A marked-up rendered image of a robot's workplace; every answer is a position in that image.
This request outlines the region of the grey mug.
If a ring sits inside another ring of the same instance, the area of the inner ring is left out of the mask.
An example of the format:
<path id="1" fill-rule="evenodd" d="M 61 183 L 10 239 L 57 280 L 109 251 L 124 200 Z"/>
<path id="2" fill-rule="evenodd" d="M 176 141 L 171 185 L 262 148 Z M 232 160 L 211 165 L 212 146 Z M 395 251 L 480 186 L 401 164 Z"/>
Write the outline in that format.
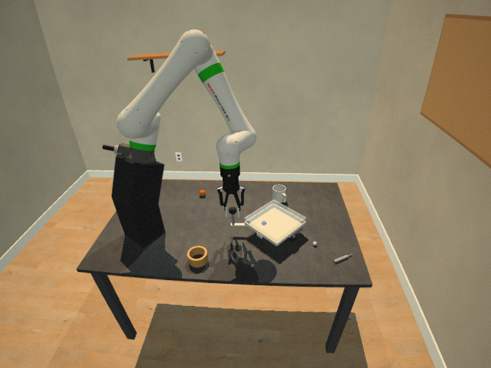
<path id="1" fill-rule="evenodd" d="M 284 194 L 286 190 L 286 187 L 283 185 L 275 185 L 273 187 L 273 195 L 272 199 L 276 200 L 277 202 L 286 202 L 286 195 Z"/>

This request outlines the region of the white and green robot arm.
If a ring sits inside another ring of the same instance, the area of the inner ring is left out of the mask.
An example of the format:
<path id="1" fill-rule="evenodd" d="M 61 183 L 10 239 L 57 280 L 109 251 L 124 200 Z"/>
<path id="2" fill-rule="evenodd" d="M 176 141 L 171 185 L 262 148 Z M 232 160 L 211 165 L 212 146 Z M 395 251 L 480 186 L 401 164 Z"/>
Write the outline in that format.
<path id="1" fill-rule="evenodd" d="M 155 76 L 119 114 L 117 127 L 124 137 L 129 138 L 129 144 L 122 143 L 115 147 L 103 145 L 102 149 L 114 151 L 117 157 L 135 163 L 155 163 L 160 127 L 158 112 L 193 69 L 214 99 L 231 132 L 217 141 L 220 176 L 229 180 L 239 177 L 240 153 L 255 144 L 257 135 L 243 114 L 208 37 L 199 30 L 189 30 L 181 36 Z"/>

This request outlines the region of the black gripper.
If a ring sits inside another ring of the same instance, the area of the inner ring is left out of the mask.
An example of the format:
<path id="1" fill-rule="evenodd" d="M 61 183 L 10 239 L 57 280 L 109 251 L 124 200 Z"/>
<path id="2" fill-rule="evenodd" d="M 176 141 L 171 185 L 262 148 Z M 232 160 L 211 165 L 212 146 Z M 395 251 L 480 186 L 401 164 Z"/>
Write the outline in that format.
<path id="1" fill-rule="evenodd" d="M 241 202 L 239 200 L 239 197 L 237 195 L 237 192 L 238 190 L 240 189 L 241 191 Z M 226 198 L 225 198 L 225 202 L 223 202 L 223 194 L 222 194 L 222 191 L 225 191 L 226 192 Z M 226 217 L 228 217 L 228 208 L 227 208 L 227 201 L 228 201 L 228 195 L 229 194 L 233 194 L 235 199 L 236 199 L 236 202 L 237 202 L 237 213 L 238 213 L 238 217 L 240 217 L 240 206 L 241 205 L 244 205 L 244 191 L 245 191 L 245 187 L 240 187 L 239 185 L 239 177 L 237 178 L 234 178 L 234 179 L 225 179 L 223 178 L 223 187 L 218 187 L 217 189 L 218 193 L 219 193 L 219 197 L 220 197 L 220 205 L 224 206 L 224 210 L 226 212 Z"/>

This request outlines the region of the orange tape roll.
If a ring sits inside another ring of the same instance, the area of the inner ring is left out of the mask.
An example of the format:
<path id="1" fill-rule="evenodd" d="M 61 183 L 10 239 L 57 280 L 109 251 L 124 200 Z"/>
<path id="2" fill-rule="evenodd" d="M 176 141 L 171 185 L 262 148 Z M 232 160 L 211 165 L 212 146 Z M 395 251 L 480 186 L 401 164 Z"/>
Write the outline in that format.
<path id="1" fill-rule="evenodd" d="M 203 257 L 200 259 L 193 259 L 192 257 L 198 254 L 202 254 Z M 194 246 L 190 248 L 188 253 L 189 264 L 194 268 L 200 268 L 208 262 L 207 250 L 202 246 Z"/>

